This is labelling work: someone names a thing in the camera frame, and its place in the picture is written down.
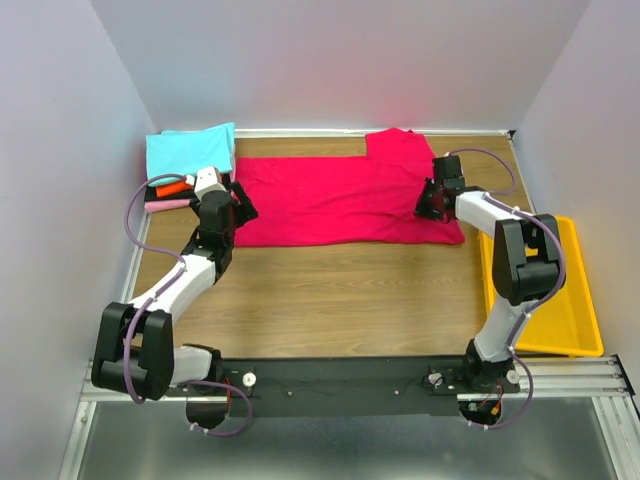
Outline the red t shirt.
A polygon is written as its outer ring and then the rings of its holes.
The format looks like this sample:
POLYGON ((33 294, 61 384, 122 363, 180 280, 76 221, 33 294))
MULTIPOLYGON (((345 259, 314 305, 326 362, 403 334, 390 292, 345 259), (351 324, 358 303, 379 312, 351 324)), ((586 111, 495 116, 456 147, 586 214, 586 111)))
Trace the red t shirt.
POLYGON ((366 135, 365 144, 362 156, 239 158, 236 178, 258 217, 237 230, 236 245, 464 243, 457 222, 414 214, 433 173, 425 136, 392 128, 366 135))

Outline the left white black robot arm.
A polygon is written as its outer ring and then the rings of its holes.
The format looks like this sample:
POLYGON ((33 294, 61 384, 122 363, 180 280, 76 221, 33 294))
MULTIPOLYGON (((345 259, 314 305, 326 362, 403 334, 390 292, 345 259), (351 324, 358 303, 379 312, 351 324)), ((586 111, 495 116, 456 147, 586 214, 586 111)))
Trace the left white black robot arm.
POLYGON ((136 403, 158 400, 178 385, 219 382, 219 350, 175 346, 173 330, 189 306, 213 287, 232 261, 237 229, 258 212, 241 184, 227 174, 202 170, 190 207, 198 224, 174 267, 153 287, 126 303, 112 302, 101 316, 91 382, 127 394, 136 403))

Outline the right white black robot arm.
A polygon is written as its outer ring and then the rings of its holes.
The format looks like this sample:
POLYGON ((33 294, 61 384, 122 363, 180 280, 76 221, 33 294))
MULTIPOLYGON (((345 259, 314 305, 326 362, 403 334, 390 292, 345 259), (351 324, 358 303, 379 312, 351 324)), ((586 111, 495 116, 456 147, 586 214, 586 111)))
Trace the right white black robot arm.
POLYGON ((460 158, 432 161, 415 214, 429 220, 458 220, 493 240, 491 278, 498 294, 461 364, 429 374, 438 394, 491 392, 515 363, 515 344, 535 310, 566 281, 566 259, 552 215, 508 206, 479 187, 467 186, 460 158))

